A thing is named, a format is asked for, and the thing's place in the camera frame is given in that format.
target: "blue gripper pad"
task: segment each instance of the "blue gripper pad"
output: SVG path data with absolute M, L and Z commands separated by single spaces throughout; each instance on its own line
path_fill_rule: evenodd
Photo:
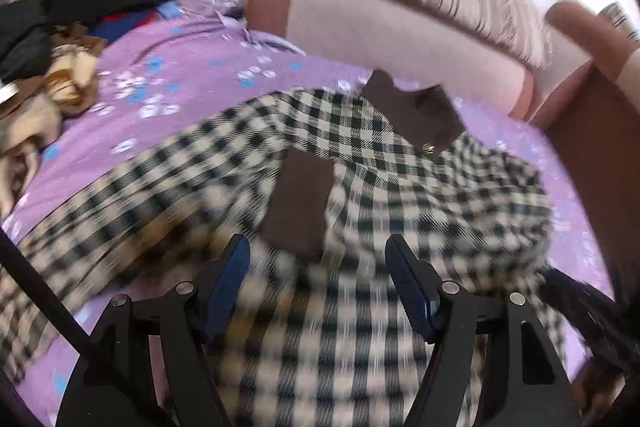
M 238 297 L 240 285 L 249 269 L 251 258 L 249 241 L 244 235 L 235 235 L 231 239 L 229 247 L 234 241 L 237 241 L 235 248 L 229 254 L 218 283 L 209 294 L 209 298 L 207 298 L 204 323 L 202 325 L 202 333 L 206 342 L 211 342 L 215 336 L 225 330 L 231 309 Z
M 433 344 L 436 341 L 436 330 L 432 318 L 438 311 L 439 302 L 437 298 L 428 299 L 426 297 L 405 255 L 410 255 L 412 259 L 415 259 L 414 253 L 401 235 L 389 237 L 385 245 L 386 267 L 396 286 L 406 316 L 414 331 L 419 333 L 426 343 Z M 417 263 L 427 264 L 425 261 L 417 259 L 415 259 L 415 263 L 416 265 Z

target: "bed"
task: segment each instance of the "bed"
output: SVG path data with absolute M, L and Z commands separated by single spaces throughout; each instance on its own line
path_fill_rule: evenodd
M 106 49 L 100 62 L 100 98 L 44 152 L 43 165 L 14 213 L 4 222 L 19 242 L 60 204 L 117 164 L 192 123 L 272 90 L 327 87 L 356 94 L 370 71 L 308 57 L 272 36 L 247 33 L 213 18 L 155 22 L 137 28 Z M 416 82 L 398 80 L 405 90 Z M 577 280 L 610 294 L 598 244 L 571 179 L 553 147 L 534 127 L 453 97 L 471 133 L 489 147 L 537 166 L 554 203 L 550 259 Z M 185 267 L 110 287 L 75 313 L 90 331 L 111 296 L 157 296 L 188 277 Z M 585 357 L 575 331 L 566 329 L 566 370 L 573 376 Z M 66 382 L 77 360 L 65 339 L 55 338 L 34 359 L 17 387 L 44 425 L 54 425 Z

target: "sofa armrest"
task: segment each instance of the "sofa armrest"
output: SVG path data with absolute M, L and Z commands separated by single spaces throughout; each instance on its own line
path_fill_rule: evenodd
M 546 130 L 574 181 L 616 299 L 640 291 L 640 114 L 597 68 Z
M 615 82 L 628 58 L 638 47 L 610 24 L 574 2 L 554 4 L 546 20 L 593 57 L 597 68 Z
M 558 29 L 550 28 L 553 55 L 543 71 L 535 71 L 533 97 L 526 120 L 545 130 L 578 93 L 591 69 L 591 56 Z

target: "blue cloth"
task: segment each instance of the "blue cloth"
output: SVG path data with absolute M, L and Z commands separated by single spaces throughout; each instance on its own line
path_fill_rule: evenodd
M 101 22 L 95 25 L 89 35 L 107 39 L 109 44 L 118 40 L 125 33 L 137 27 L 142 21 L 155 11 L 154 8 L 147 8 L 139 12 L 132 12 L 115 21 Z

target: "brown collar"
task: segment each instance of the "brown collar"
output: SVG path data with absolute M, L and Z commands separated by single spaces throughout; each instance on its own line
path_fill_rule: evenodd
M 376 70 L 362 95 L 396 133 L 425 154 L 440 153 L 465 130 L 440 87 L 402 92 L 387 73 Z M 324 210 L 333 183 L 330 159 L 287 150 L 260 229 L 267 244 L 319 261 L 326 232 Z
M 402 136 L 425 154 L 439 154 L 465 130 L 456 110 L 440 86 L 404 92 L 386 71 L 375 70 L 362 96 Z

